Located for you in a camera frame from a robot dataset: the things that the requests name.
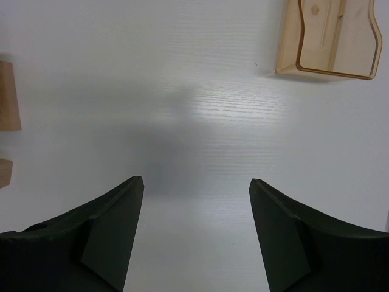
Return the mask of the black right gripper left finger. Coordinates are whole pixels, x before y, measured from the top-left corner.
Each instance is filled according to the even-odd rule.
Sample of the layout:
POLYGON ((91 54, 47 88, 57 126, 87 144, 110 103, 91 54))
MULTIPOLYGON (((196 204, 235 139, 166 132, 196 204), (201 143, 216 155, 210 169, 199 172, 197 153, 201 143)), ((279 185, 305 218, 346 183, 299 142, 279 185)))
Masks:
POLYGON ((1 233, 1 291, 123 291, 143 192, 133 176, 64 214, 1 233))

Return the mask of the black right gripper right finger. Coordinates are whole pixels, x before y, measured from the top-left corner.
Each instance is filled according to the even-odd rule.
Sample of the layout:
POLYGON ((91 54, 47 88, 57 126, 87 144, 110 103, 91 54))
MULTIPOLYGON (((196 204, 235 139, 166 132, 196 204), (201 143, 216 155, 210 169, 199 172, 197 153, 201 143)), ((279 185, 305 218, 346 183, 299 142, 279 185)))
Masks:
POLYGON ((261 179, 249 194, 271 291, 388 291, 388 233, 326 215, 261 179))

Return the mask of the amber transparent plastic bin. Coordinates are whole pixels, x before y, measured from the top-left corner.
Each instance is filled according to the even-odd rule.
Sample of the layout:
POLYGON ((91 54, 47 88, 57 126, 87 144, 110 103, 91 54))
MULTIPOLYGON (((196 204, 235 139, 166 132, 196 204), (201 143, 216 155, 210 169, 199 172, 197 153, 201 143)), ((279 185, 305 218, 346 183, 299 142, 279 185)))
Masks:
POLYGON ((374 1, 285 1, 275 73, 323 82, 375 78, 383 38, 374 6, 374 1))

